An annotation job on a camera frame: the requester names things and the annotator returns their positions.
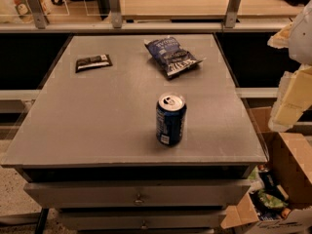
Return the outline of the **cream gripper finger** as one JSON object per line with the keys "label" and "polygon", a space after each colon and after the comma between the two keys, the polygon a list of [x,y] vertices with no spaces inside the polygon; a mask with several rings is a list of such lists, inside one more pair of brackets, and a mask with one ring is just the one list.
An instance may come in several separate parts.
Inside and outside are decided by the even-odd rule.
{"label": "cream gripper finger", "polygon": [[292,26],[293,24],[289,23],[277,33],[275,33],[273,36],[271,36],[267,41],[267,45],[276,49],[287,48],[289,46]]}
{"label": "cream gripper finger", "polygon": [[278,88],[268,127],[273,132],[285,132],[312,106],[312,66],[302,64],[294,72],[286,71]]}

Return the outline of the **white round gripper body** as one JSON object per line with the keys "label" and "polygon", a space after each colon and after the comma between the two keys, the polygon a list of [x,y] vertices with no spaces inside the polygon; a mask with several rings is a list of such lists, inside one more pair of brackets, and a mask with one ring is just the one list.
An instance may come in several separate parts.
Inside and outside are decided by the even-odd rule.
{"label": "white round gripper body", "polygon": [[292,22],[289,56],[301,64],[312,64],[312,0]]}

